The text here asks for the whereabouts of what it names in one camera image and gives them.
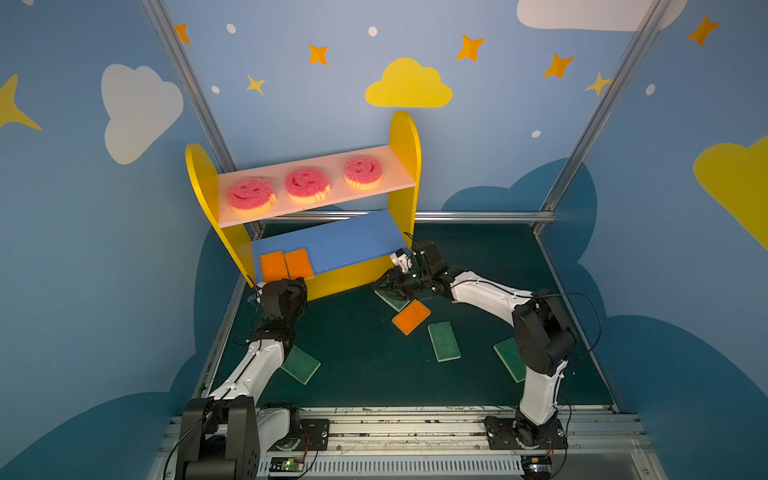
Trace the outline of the orange sponge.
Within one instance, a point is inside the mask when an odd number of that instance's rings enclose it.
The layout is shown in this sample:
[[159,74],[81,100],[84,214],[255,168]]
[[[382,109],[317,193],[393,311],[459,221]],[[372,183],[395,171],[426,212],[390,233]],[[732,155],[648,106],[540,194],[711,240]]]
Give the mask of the orange sponge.
[[263,281],[270,283],[274,281],[280,281],[289,279],[284,253],[282,251],[274,251],[267,254],[263,254],[259,257],[261,272]]
[[284,254],[284,260],[289,278],[292,280],[308,280],[315,276],[311,265],[308,252],[305,248],[300,248]]
[[431,314],[431,310],[419,300],[411,301],[392,320],[406,336],[410,335]]

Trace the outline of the pink smiley sponge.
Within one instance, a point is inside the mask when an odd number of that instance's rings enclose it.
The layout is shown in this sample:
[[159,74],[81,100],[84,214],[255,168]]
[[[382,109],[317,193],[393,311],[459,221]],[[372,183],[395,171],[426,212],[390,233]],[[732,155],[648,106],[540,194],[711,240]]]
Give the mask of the pink smiley sponge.
[[309,205],[324,201],[331,190],[330,180],[317,168],[299,168],[284,178],[284,189],[295,203]]
[[360,155],[345,161],[343,173],[345,183],[350,188],[371,190],[381,183],[383,166],[376,157]]
[[236,182],[225,192],[230,209],[239,216],[253,216],[269,211],[277,202],[270,181],[263,177],[249,177]]

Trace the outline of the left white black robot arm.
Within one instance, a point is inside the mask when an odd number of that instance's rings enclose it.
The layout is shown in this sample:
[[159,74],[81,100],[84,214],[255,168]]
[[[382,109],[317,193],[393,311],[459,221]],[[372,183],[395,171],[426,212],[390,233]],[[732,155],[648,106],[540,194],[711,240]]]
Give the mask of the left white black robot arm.
[[257,412],[274,373],[293,349],[297,321],[306,312],[305,280],[266,283],[258,293],[261,323],[229,377],[205,398],[190,400],[175,444],[175,479],[253,479],[265,448],[291,429],[287,407]]

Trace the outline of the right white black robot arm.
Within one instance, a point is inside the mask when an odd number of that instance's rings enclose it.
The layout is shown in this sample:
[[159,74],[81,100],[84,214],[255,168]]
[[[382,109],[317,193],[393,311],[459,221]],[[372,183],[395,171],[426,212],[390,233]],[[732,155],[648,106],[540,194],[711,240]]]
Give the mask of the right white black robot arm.
[[452,267],[437,246],[427,242],[415,250],[390,255],[393,267],[373,284],[377,293],[413,301],[421,292],[442,296],[490,313],[513,327],[517,352],[525,365],[522,400],[513,432],[523,448],[545,444],[559,428],[557,396],[563,372],[577,345],[575,327],[558,296],[504,286],[471,270]]

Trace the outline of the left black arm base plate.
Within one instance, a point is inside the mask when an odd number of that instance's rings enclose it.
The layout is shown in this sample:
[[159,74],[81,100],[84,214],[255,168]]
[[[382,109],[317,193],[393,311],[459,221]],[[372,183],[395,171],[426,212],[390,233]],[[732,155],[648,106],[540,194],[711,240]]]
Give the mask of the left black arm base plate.
[[330,421],[301,419],[289,425],[288,434],[270,447],[270,451],[326,451],[329,443]]

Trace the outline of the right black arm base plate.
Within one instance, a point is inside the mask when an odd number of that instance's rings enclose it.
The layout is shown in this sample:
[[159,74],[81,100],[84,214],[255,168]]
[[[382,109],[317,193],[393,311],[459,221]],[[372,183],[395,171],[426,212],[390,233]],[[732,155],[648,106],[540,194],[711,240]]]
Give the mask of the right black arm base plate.
[[523,417],[487,416],[483,425],[491,450],[568,448],[565,428],[556,416],[542,425],[535,425]]

